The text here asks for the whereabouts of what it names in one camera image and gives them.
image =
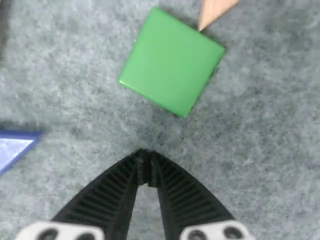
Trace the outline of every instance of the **gray carpet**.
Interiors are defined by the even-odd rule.
[[[227,52],[187,118],[117,76],[151,7],[195,26],[200,0],[2,1],[0,127],[45,134],[0,177],[1,240],[138,148],[180,164],[258,240],[320,239],[319,0],[241,0],[211,25]],[[139,190],[128,239],[165,239],[155,190]]]

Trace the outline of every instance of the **green square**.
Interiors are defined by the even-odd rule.
[[[178,116],[187,116],[225,49],[152,8],[119,82]]]

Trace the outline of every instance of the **wooden triangle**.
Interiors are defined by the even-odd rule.
[[[198,31],[205,29],[238,2],[239,0],[202,0]]]

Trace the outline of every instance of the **blue triangle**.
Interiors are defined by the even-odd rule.
[[[29,151],[40,135],[38,132],[0,130],[0,175]]]

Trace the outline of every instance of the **screw hole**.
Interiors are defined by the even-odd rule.
[[[207,237],[202,231],[194,230],[189,233],[188,240],[207,240]]]
[[[241,231],[235,227],[227,227],[224,230],[224,235],[227,239],[242,239],[243,235]]]
[[[95,236],[90,233],[85,233],[79,236],[76,240],[95,240]]]
[[[58,235],[58,231],[50,228],[43,231],[37,240],[55,240]]]

